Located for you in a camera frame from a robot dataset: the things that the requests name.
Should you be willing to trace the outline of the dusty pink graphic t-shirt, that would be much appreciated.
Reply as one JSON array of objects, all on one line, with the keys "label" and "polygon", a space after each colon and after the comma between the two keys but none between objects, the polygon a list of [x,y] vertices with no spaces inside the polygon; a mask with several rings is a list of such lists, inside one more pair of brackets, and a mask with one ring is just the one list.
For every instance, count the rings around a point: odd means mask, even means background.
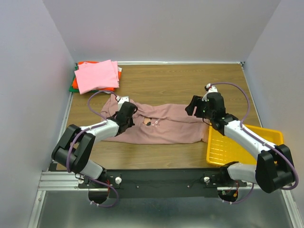
[{"label": "dusty pink graphic t-shirt", "polygon": [[124,133],[105,139],[106,142],[132,144],[189,144],[207,142],[208,121],[187,115],[185,104],[151,106],[130,100],[138,108],[134,126]]}]

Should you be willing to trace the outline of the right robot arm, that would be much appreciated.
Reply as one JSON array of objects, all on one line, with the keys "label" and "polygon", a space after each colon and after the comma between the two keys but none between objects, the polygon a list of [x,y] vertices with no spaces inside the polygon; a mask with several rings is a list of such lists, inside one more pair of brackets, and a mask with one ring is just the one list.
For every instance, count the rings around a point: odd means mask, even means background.
[{"label": "right robot arm", "polygon": [[189,116],[209,120],[214,130],[234,140],[256,160],[255,165],[234,161],[222,166],[225,181],[251,182],[266,193],[278,189],[292,190],[299,184],[290,149],[284,144],[267,141],[248,129],[237,117],[227,113],[221,93],[195,95],[185,111]]}]

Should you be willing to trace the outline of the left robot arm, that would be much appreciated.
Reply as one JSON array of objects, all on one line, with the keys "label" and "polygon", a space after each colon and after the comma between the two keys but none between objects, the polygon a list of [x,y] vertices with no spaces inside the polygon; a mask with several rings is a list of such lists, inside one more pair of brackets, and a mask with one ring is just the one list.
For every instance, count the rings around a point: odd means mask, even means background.
[{"label": "left robot arm", "polygon": [[133,114],[137,110],[135,104],[124,102],[113,116],[100,123],[85,127],[69,125],[55,146],[52,159],[65,166],[68,172],[101,180],[105,175],[105,168],[89,159],[93,145],[116,137],[134,126]]}]

